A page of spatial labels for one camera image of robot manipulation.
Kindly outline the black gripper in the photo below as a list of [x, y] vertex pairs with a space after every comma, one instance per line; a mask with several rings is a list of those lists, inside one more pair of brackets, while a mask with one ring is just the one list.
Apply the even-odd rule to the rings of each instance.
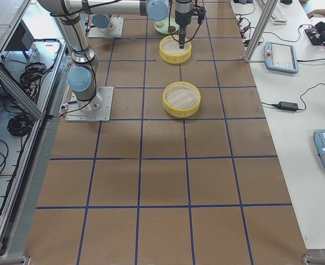
[[175, 22], [179, 25], [178, 35], [171, 35], [171, 38], [179, 43], [179, 48], [184, 49], [187, 26], [191, 23], [192, 16], [197, 17], [198, 25], [204, 22], [206, 9], [198, 5], [197, 1], [180, 0], [175, 2]]

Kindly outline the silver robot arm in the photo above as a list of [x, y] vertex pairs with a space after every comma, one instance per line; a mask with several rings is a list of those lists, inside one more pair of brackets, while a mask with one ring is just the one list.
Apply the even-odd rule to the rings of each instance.
[[[101, 4], [87, 5], [87, 13], [92, 14], [91, 9], [96, 7], [108, 6], [115, 3], [119, 3], [122, 1], [110, 1]], [[190, 42], [198, 32], [201, 24], [204, 22], [206, 9], [203, 6], [198, 5], [198, 1], [175, 1], [175, 22], [179, 26], [178, 29], [178, 39], [173, 36], [175, 30], [171, 29], [171, 8], [172, 1], [140, 1], [140, 15], [147, 15], [155, 22], [161, 22], [166, 17], [168, 17], [168, 33], [171, 35], [171, 38], [178, 42], [179, 48], [184, 49], [185, 43]], [[103, 14], [99, 14], [98, 12], [94, 12], [92, 15], [92, 24], [94, 27], [99, 29], [106, 29], [111, 26], [110, 15], [113, 12], [104, 12]], [[191, 23], [192, 16], [198, 17], [198, 27], [194, 33], [194, 35], [186, 40], [187, 34], [187, 25]]]
[[99, 95], [96, 82], [98, 57], [87, 42], [80, 14], [146, 16], [149, 1], [40, 1], [39, 3], [55, 18], [70, 48], [73, 68], [69, 70], [67, 82], [77, 98], [78, 111], [91, 114], [102, 106], [103, 100]]

